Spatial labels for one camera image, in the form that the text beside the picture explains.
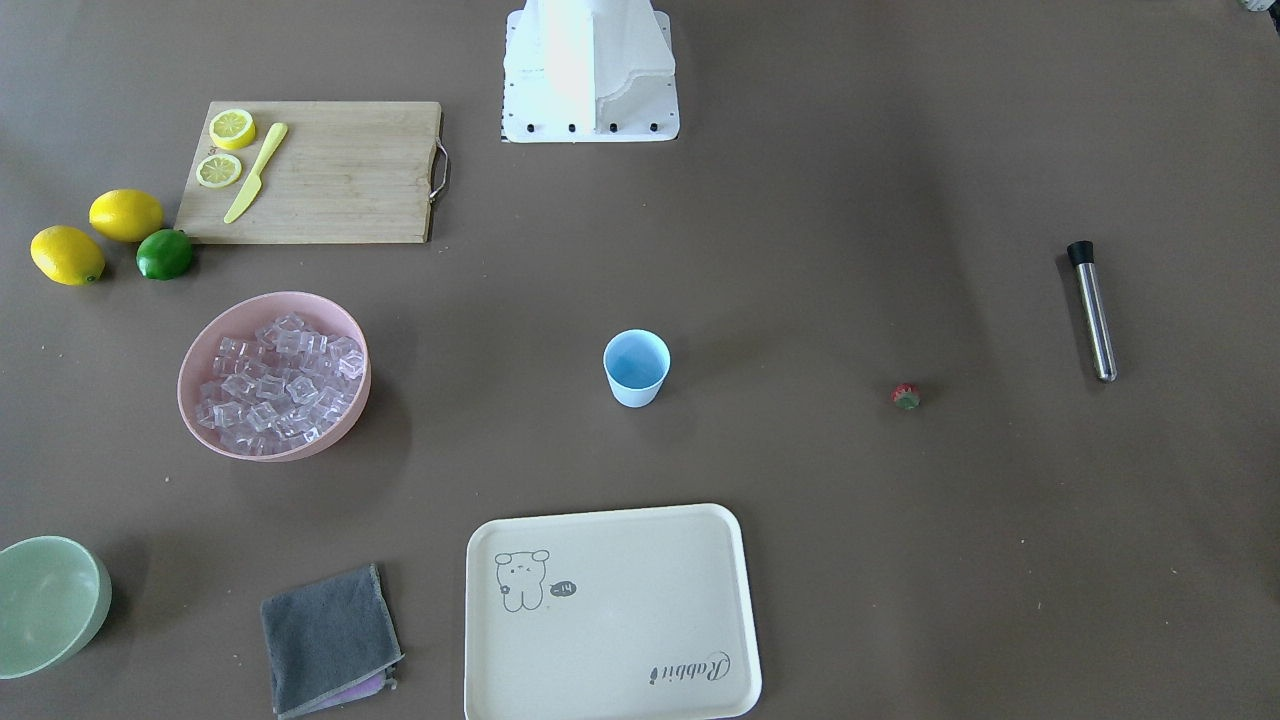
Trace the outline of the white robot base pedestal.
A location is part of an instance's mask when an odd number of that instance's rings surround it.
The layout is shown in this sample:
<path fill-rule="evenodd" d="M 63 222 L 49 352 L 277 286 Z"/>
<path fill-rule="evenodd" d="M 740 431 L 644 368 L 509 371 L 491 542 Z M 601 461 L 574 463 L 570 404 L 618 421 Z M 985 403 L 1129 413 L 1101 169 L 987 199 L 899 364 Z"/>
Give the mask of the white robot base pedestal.
<path fill-rule="evenodd" d="M 649 1 L 526 1 L 507 15 L 503 68 L 506 142 L 678 137 L 671 22 Z"/>

